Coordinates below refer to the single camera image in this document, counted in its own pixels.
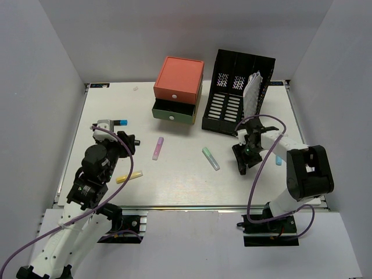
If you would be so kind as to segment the white spiral notebook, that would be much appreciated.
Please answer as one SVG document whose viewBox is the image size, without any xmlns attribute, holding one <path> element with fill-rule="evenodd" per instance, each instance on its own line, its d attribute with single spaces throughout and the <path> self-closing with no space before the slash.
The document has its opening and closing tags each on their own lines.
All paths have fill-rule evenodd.
<svg viewBox="0 0 372 279">
<path fill-rule="evenodd" d="M 248 78 L 248 83 L 243 92 L 243 113 L 244 117 L 256 114 L 262 76 L 260 71 L 253 73 Z"/>
</svg>

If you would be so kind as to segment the green drawer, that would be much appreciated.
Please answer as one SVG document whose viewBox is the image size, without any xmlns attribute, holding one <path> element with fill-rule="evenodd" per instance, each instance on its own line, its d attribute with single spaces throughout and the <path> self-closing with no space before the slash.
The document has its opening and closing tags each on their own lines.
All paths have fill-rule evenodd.
<svg viewBox="0 0 372 279">
<path fill-rule="evenodd" d="M 152 107 L 152 114 L 156 119 L 193 124 L 195 109 L 196 106 L 192 104 L 156 99 Z"/>
</svg>

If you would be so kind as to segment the orange top drawer box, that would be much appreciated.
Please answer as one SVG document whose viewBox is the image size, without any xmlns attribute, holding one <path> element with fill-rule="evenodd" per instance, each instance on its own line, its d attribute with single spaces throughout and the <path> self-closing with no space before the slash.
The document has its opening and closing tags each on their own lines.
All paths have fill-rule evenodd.
<svg viewBox="0 0 372 279">
<path fill-rule="evenodd" d="M 201 60 L 167 56 L 153 86 L 155 98 L 195 105 L 203 70 Z"/>
</svg>

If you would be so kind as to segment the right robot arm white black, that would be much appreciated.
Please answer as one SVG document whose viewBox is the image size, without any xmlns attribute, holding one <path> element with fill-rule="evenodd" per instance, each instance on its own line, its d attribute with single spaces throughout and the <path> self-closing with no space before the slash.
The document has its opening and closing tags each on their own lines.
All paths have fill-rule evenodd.
<svg viewBox="0 0 372 279">
<path fill-rule="evenodd" d="M 247 217 L 250 223 L 263 223 L 266 230 L 275 232 L 284 224 L 283 218 L 301 210 L 313 199 L 333 192 L 334 180 L 323 146 L 301 144 L 273 126 L 240 128 L 236 137 L 238 143 L 232 146 L 232 150 L 240 175 L 260 165 L 249 194 L 248 213 L 256 184 L 270 154 L 275 154 L 286 163 L 286 189 L 265 205 L 260 220 Z"/>
</svg>

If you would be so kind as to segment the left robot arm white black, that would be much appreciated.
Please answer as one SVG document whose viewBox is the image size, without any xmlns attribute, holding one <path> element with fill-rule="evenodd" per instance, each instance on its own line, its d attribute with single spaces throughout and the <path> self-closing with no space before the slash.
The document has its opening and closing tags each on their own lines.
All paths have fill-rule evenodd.
<svg viewBox="0 0 372 279">
<path fill-rule="evenodd" d="M 67 195 L 58 227 L 41 253 L 16 278 L 73 278 L 94 245 L 123 225 L 121 209 L 105 195 L 119 159 L 131 158 L 140 144 L 134 135 L 95 128 Z"/>
</svg>

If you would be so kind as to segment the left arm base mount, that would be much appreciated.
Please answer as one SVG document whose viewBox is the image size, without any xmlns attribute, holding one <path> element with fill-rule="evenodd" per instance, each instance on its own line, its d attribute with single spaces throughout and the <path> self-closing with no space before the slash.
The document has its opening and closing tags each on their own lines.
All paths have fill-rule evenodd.
<svg viewBox="0 0 372 279">
<path fill-rule="evenodd" d="M 96 215 L 105 216 L 109 222 L 109 231 L 98 241 L 102 244 L 140 244 L 144 238 L 147 214 L 144 212 L 123 210 L 107 203 L 96 211 Z"/>
</svg>

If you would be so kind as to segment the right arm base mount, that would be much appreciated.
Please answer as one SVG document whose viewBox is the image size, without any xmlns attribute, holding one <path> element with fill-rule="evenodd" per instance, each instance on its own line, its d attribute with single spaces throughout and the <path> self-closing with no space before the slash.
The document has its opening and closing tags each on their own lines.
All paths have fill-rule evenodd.
<svg viewBox="0 0 372 279">
<path fill-rule="evenodd" d="M 279 247 L 299 246 L 297 227 L 293 216 L 253 224 L 247 215 L 242 215 L 242 221 L 237 223 L 242 230 L 245 247 Z"/>
</svg>

